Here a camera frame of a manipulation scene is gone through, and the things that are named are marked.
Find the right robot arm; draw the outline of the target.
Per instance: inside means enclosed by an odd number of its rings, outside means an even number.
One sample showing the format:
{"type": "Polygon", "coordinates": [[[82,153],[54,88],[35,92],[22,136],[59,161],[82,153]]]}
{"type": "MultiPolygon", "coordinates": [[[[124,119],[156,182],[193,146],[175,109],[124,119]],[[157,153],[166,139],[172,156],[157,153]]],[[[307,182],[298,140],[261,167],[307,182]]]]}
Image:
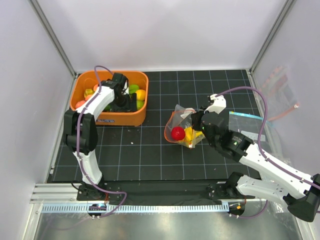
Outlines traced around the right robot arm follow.
{"type": "Polygon", "coordinates": [[[191,114],[192,128],[201,131],[210,147],[227,159],[246,165],[271,178],[271,182],[253,180],[234,172],[228,178],[225,192],[230,198],[254,196],[286,205],[300,220],[313,222],[319,214],[320,175],[303,173],[261,149],[261,146],[240,132],[228,129],[215,112],[191,114]]]}

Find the yellow banana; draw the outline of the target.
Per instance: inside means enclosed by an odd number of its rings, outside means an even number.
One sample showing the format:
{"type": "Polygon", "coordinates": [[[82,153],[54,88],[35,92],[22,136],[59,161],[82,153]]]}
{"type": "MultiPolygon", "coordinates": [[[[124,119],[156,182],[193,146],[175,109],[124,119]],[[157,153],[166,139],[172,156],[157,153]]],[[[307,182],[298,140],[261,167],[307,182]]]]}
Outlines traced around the yellow banana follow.
{"type": "Polygon", "coordinates": [[[183,140],[178,141],[178,144],[183,145],[189,149],[195,148],[205,137],[201,131],[194,130],[191,126],[184,129],[185,137],[183,140]]]}

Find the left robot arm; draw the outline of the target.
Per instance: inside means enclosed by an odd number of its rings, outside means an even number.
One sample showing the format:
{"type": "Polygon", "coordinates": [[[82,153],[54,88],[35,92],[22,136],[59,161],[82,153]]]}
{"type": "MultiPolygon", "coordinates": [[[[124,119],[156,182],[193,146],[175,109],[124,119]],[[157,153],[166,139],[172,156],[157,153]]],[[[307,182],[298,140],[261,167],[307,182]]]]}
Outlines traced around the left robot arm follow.
{"type": "Polygon", "coordinates": [[[64,114],[63,140],[76,157],[82,173],[78,193],[90,200],[102,200],[108,193],[96,156],[96,120],[109,104],[120,108],[130,106],[128,86],[127,78],[103,80],[83,105],[64,114]]]}

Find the green bell pepper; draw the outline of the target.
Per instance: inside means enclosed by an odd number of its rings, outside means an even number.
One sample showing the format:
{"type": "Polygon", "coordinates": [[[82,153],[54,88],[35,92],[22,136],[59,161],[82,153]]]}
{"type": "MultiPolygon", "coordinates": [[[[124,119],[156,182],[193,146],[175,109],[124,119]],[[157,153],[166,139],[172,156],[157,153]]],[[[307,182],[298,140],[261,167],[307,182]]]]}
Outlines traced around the green bell pepper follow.
{"type": "Polygon", "coordinates": [[[111,110],[111,106],[107,105],[104,109],[103,112],[109,112],[111,110]]]}

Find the red apple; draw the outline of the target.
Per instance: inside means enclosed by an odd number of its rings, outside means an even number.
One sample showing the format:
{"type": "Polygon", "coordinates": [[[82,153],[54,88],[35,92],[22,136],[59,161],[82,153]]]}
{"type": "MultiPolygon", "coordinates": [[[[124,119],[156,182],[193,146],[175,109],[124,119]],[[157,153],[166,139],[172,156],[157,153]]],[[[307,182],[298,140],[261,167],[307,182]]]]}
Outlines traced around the red apple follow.
{"type": "Polygon", "coordinates": [[[186,133],[184,128],[182,128],[181,126],[175,126],[172,130],[171,130],[171,137],[174,141],[182,141],[185,139],[186,137],[186,133]]]}

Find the red zipper clear bag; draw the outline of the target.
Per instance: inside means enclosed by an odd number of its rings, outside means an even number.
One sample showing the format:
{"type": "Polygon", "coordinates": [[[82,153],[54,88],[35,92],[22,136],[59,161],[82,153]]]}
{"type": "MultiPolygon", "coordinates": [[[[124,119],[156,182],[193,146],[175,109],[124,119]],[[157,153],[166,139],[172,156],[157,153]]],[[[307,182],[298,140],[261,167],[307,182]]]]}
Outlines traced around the red zipper clear bag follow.
{"type": "Polygon", "coordinates": [[[176,104],[174,111],[171,113],[171,116],[164,128],[165,140],[172,144],[178,144],[178,141],[174,141],[171,137],[172,129],[177,126],[180,126],[184,129],[192,127],[191,114],[195,112],[196,111],[193,108],[184,108],[179,104],[176,104]]]}

